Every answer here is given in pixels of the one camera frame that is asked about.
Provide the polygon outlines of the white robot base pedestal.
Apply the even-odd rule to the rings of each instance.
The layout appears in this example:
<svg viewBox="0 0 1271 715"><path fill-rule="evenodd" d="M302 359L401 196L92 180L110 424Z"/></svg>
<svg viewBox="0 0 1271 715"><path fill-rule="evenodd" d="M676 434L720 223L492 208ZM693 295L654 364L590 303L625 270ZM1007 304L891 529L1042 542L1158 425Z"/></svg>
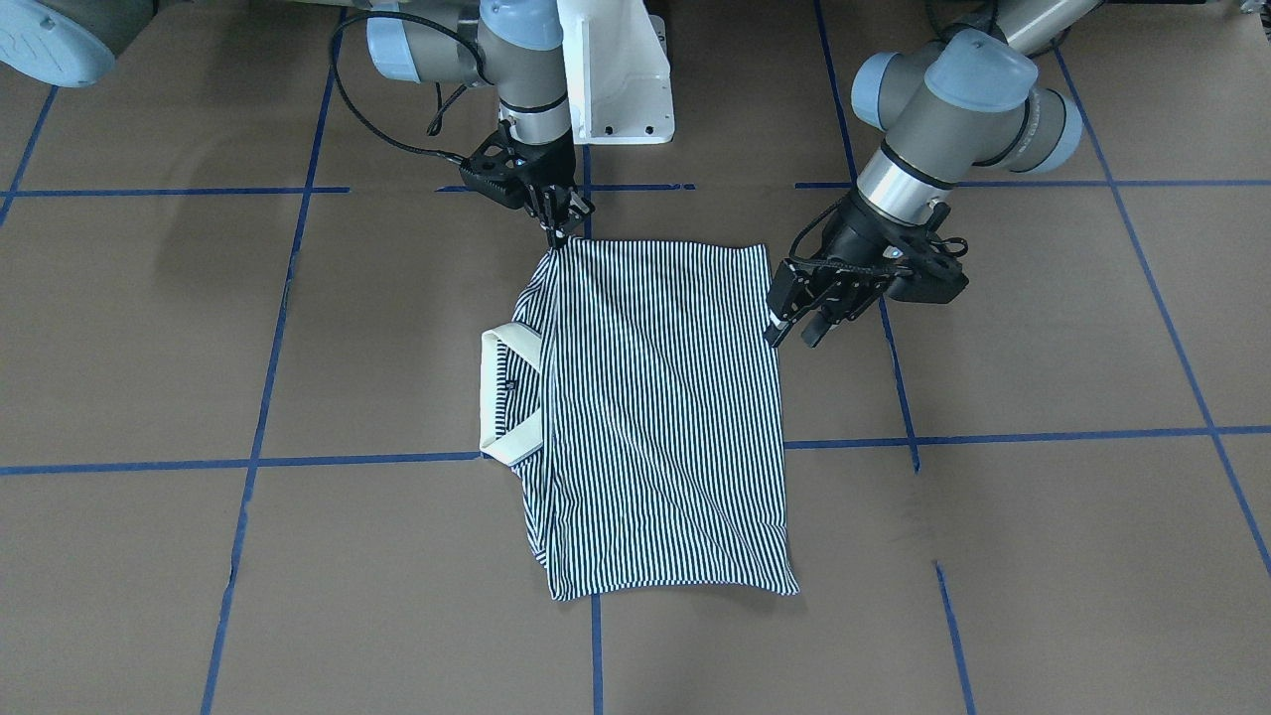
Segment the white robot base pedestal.
<svg viewBox="0 0 1271 715"><path fill-rule="evenodd" d="M670 58L644 1L559 1L557 10L574 144L671 142Z"/></svg>

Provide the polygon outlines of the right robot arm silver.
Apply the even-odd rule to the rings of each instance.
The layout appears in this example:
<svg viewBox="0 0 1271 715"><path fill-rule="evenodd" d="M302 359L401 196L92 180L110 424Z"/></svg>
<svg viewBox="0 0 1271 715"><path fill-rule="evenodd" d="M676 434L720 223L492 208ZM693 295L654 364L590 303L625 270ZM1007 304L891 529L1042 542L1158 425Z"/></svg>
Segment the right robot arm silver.
<svg viewBox="0 0 1271 715"><path fill-rule="evenodd" d="M3 63L58 88L90 86L154 19L165 1L5 1ZM563 29L553 1L350 1L328 41L328 65L346 108L341 43L364 29L372 67L393 80L432 84L428 135L465 91L492 88L496 128L463 157L421 149L372 127L386 145L458 166L465 189L538 221L562 248L592 213L576 182Z"/></svg>

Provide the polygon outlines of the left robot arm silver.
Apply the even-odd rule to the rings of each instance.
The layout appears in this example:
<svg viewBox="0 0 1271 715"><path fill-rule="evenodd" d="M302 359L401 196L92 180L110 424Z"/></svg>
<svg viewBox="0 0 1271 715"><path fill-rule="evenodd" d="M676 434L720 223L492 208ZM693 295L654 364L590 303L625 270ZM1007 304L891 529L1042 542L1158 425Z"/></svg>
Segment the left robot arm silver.
<svg viewBox="0 0 1271 715"><path fill-rule="evenodd" d="M1094 1L986 1L913 53L880 53L853 80L855 116L885 137L852 190L811 227L773 276L766 342L799 326L819 345L881 298L949 304L969 286L961 237L939 237L948 196L975 168L1038 175L1063 166L1083 136L1070 98L1038 85L1035 55Z"/></svg>

